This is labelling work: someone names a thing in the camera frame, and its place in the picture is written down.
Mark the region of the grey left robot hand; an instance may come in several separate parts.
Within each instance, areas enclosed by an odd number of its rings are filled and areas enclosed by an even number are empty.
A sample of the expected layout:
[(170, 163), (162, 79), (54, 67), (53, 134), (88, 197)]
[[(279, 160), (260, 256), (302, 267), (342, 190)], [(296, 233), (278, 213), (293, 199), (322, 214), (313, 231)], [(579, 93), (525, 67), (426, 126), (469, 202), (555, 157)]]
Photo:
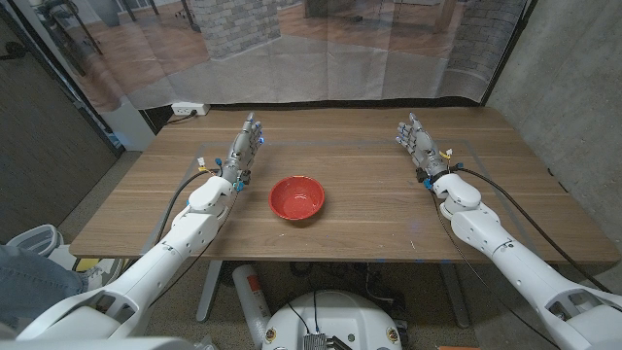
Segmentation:
[(261, 129), (261, 122), (251, 112), (232, 142), (222, 166), (221, 176), (231, 184), (239, 180), (246, 184), (250, 182), (250, 171), (255, 155), (264, 142)]

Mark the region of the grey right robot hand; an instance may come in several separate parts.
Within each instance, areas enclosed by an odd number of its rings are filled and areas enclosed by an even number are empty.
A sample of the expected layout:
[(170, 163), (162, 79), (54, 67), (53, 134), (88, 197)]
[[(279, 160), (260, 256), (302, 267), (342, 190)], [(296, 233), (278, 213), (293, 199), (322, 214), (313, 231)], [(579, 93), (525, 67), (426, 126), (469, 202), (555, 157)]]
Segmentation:
[(413, 112), (409, 113), (409, 123), (398, 124), (396, 141), (411, 155), (419, 183), (428, 180), (433, 184), (449, 173), (441, 151)]

